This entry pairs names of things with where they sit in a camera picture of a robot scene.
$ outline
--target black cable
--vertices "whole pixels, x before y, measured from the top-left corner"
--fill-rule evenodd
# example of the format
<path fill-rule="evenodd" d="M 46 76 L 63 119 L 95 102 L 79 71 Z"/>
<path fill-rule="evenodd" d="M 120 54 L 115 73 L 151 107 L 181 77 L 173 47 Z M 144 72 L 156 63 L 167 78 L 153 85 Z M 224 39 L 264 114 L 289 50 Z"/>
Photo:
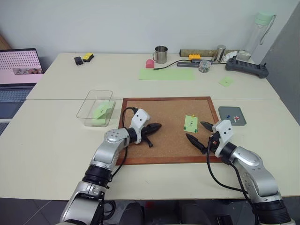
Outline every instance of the black cable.
<path fill-rule="evenodd" d="M 248 203 L 250 204 L 250 206 L 251 206 L 251 208 L 252 208 L 253 214 L 254 214 L 254 216 L 255 216 L 255 225 L 257 225 L 258 222 L 259 222 L 259 220 L 258 220 L 258 215 L 257 215 L 257 213 L 256 213 L 256 210 L 255 210 L 255 207 L 254 207 L 253 203 L 251 202 L 251 200 L 250 200 L 249 197 L 247 196 L 247 192 L 246 192 L 246 190 L 245 190 L 245 188 L 244 188 L 244 185 L 243 185 L 243 183 L 242 183 L 242 180 L 241 180 L 241 178 L 240 178 L 240 173 L 239 173 L 239 171 L 238 171 L 238 168 L 236 168 L 236 166 L 233 165 L 232 163 L 229 164 L 229 165 L 235 170 L 236 176 L 238 177 L 238 181 L 239 181 L 239 184 L 240 184 L 240 188 L 242 189 L 242 193 L 243 193 L 245 199 L 248 201 Z"/>
<path fill-rule="evenodd" d="M 132 109 L 133 113 L 136 112 L 137 108 L 135 107 L 127 107 L 123 112 L 122 112 L 122 126 L 124 127 L 124 118 L 125 118 L 125 112 L 127 109 Z M 123 164 L 125 163 L 125 160 L 127 158 L 127 152 L 128 152 L 128 147 L 125 147 L 125 155 L 124 158 L 120 164 L 120 166 L 116 169 L 116 171 L 112 174 L 112 179 L 113 177 L 117 174 L 117 172 L 121 169 L 121 167 L 123 166 Z"/>
<path fill-rule="evenodd" d="M 106 204 L 109 204 L 112 207 L 112 209 L 109 211 L 104 210 L 104 213 L 108 213 L 108 215 L 104 215 L 103 220 L 110 219 L 113 216 L 114 212 L 116 211 L 116 202 L 115 201 L 111 201 L 111 200 L 104 201 L 104 205 L 106 205 Z"/>
<path fill-rule="evenodd" d="M 127 109 L 132 109 L 132 111 L 136 108 L 134 107 L 127 107 L 126 109 L 124 109 L 124 111 L 122 112 L 122 126 L 124 127 L 124 116 L 125 116 L 125 112 Z"/>
<path fill-rule="evenodd" d="M 238 181 L 239 181 L 239 184 L 240 184 L 240 188 L 241 189 L 238 189 L 238 188 L 235 188 L 235 187 L 230 187 L 230 186 L 227 186 L 225 184 L 222 184 L 221 182 L 219 182 L 216 177 L 214 176 L 214 174 L 212 173 L 212 170 L 211 170 L 211 167 L 210 167 L 210 150 L 211 150 L 211 145 L 212 145 L 212 140 L 211 138 L 209 139 L 208 141 L 208 146 L 207 146 L 207 154 L 206 154 L 206 161 L 207 161 L 207 167 L 208 167 L 208 170 L 210 172 L 210 175 L 212 176 L 212 178 L 214 179 L 214 181 L 219 184 L 220 186 L 224 187 L 224 188 L 227 188 L 227 189 L 231 189 L 231 190 L 235 190 L 235 191 L 240 191 L 243 193 L 245 199 L 248 201 L 248 203 L 250 204 L 251 208 L 252 208 L 252 212 L 254 213 L 255 215 L 255 225 L 258 225 L 259 223 L 259 219 L 258 219 L 258 215 L 255 211 L 255 207 L 253 205 L 253 203 L 251 202 L 251 200 L 249 199 L 249 197 L 247 196 L 247 191 L 245 190 L 244 186 L 243 186 L 243 183 L 242 183 L 242 180 L 240 178 L 240 173 L 238 171 L 238 169 L 235 167 L 235 165 L 233 165 L 232 163 L 230 163 L 229 165 L 235 170 L 235 173 L 237 175 L 237 178 L 238 178 Z"/>
<path fill-rule="evenodd" d="M 220 185 L 220 186 L 222 186 L 222 187 L 224 187 L 224 188 L 227 188 L 227 189 L 230 189 L 230 190 L 234 190 L 234 191 L 240 191 L 240 192 L 243 192 L 242 189 L 238 189 L 238 188 L 235 188 L 235 187 L 227 186 L 227 185 L 225 185 L 225 184 L 222 184 L 220 181 L 218 181 L 218 180 L 216 179 L 216 177 L 215 177 L 214 174 L 212 173 L 212 170 L 211 170 L 211 167 L 210 167 L 210 149 L 211 149 L 211 145 L 212 145 L 212 140 L 209 139 L 209 141 L 208 141 L 208 146 L 207 146 L 207 153 L 206 153 L 206 161 L 207 161 L 207 167 L 208 167 L 208 170 L 209 170 L 209 172 L 210 172 L 211 177 L 214 179 L 214 181 L 215 181 L 218 185 Z"/>
<path fill-rule="evenodd" d="M 166 67 L 154 68 L 153 70 L 165 69 L 165 68 L 167 68 L 167 67 L 169 67 L 169 66 L 175 64 L 176 62 L 181 62 L 181 61 L 189 61 L 189 62 L 191 62 L 191 60 L 178 60 L 178 61 L 175 61 L 175 62 L 171 63 L 170 65 L 168 65 L 168 66 L 166 66 Z"/>
<path fill-rule="evenodd" d="M 121 167 L 123 166 L 123 164 L 125 163 L 125 160 L 127 158 L 127 152 L 128 152 L 128 147 L 125 148 L 125 155 L 124 158 L 121 162 L 121 164 L 119 165 L 119 167 L 116 169 L 116 171 L 112 174 L 112 178 L 117 174 L 117 172 L 121 169 Z"/>
<path fill-rule="evenodd" d="M 103 214 L 104 214 L 104 206 L 102 205 L 103 202 L 100 201 L 94 213 L 93 219 L 90 225 L 102 225 L 103 224 Z"/>

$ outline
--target white table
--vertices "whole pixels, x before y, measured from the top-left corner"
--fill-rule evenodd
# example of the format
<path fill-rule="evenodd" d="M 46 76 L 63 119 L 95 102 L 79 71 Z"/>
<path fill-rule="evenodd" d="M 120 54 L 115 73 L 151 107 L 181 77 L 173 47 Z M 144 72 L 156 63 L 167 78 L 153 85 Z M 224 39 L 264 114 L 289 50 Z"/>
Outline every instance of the white table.
<path fill-rule="evenodd" d="M 108 127 L 85 127 L 76 113 L 82 100 L 28 100 L 0 136 L 0 197 L 67 200 L 88 168 L 105 131 L 119 123 L 117 101 Z M 213 100 L 241 107 L 247 125 L 234 127 L 232 142 L 258 153 L 282 195 L 300 195 L 300 127 L 279 99 Z M 238 187 L 234 171 L 222 163 L 212 170 Z M 127 165 L 106 199 L 242 198 L 213 181 L 205 163 Z"/>
<path fill-rule="evenodd" d="M 89 90 L 112 90 L 115 99 L 211 96 L 212 99 L 279 99 L 267 79 L 226 71 L 224 64 L 212 65 L 208 73 L 192 68 L 194 81 L 142 81 L 139 71 L 150 54 L 94 54 L 89 63 L 77 66 L 77 53 L 61 53 L 48 68 L 27 99 L 85 99 Z M 180 58 L 169 54 L 166 66 Z M 234 83 L 225 88 L 218 82 L 225 76 Z"/>

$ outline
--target metal cylinder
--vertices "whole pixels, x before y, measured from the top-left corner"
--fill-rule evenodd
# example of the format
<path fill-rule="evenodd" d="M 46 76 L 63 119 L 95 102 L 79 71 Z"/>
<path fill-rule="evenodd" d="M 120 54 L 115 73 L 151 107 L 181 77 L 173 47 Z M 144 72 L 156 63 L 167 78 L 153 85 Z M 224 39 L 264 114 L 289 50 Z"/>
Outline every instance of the metal cylinder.
<path fill-rule="evenodd" d="M 225 49 L 226 49 L 225 45 L 218 45 L 217 50 L 215 52 L 215 55 L 214 55 L 214 57 L 212 57 L 212 61 L 213 62 L 215 62 L 215 61 L 220 62 L 222 60 L 223 55 L 224 55 Z"/>
<path fill-rule="evenodd" d="M 153 53 L 153 60 L 156 63 L 164 64 L 167 62 L 168 48 L 165 46 L 157 46 Z"/>

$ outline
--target green paper sheet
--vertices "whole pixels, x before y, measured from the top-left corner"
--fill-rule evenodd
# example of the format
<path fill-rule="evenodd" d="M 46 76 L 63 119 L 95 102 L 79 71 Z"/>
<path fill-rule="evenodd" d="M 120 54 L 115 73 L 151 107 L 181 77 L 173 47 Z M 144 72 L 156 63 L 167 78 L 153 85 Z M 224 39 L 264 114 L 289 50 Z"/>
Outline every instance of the green paper sheet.
<path fill-rule="evenodd" d="M 219 84 L 221 84 L 224 87 L 228 87 L 233 82 L 234 82 L 234 80 L 232 78 L 226 76 L 222 80 L 219 81 Z"/>
<path fill-rule="evenodd" d="M 97 119 L 92 121 L 93 125 L 104 125 L 106 123 L 106 119 Z"/>
<path fill-rule="evenodd" d="M 93 112 L 93 118 L 94 119 L 105 119 L 107 110 L 111 109 L 113 107 L 114 102 L 113 101 L 107 101 L 101 103 L 97 109 Z"/>
<path fill-rule="evenodd" d="M 141 69 L 139 80 L 178 80 L 188 81 L 194 80 L 195 75 L 193 69 L 159 69 L 153 70 L 152 68 Z"/>
<path fill-rule="evenodd" d="M 184 131 L 197 133 L 198 132 L 198 117 L 186 116 L 184 120 Z"/>

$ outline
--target pink object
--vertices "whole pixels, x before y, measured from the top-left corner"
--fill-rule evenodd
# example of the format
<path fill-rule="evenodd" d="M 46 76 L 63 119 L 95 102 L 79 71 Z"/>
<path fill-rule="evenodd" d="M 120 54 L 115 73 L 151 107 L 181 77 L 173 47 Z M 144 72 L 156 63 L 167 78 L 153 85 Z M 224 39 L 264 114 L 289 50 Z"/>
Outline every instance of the pink object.
<path fill-rule="evenodd" d="M 153 60 L 147 60 L 146 61 L 146 68 L 154 68 L 154 61 Z"/>

